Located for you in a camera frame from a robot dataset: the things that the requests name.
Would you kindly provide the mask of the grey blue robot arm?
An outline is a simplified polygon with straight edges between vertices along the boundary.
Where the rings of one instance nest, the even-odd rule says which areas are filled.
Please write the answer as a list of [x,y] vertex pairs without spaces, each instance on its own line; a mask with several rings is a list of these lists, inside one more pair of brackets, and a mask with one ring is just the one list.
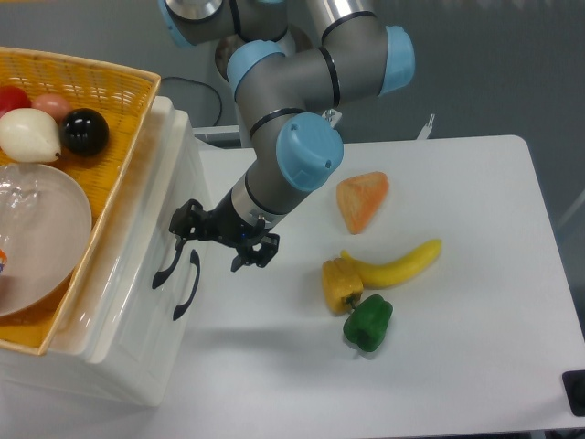
[[215,241],[236,251],[233,270],[263,267],[279,249],[274,227],[343,160],[343,141],[324,112],[408,85],[416,68],[410,37],[383,25],[368,1],[310,2],[320,43],[291,54],[281,45],[283,1],[163,1],[159,8],[178,45],[241,39],[227,78],[240,131],[256,154],[212,210],[190,200],[175,211],[175,246]]

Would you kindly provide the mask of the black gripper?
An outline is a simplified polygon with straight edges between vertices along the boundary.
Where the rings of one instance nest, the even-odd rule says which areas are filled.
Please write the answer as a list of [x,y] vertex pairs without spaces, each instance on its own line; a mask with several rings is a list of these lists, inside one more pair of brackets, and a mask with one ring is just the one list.
[[188,200],[173,214],[168,230],[175,236],[175,250],[181,250],[188,241],[215,241],[236,248],[237,256],[230,270],[234,273],[244,266],[266,267],[277,254],[280,236],[265,234],[265,229],[250,225],[240,217],[229,192],[214,209],[206,212],[195,199]]

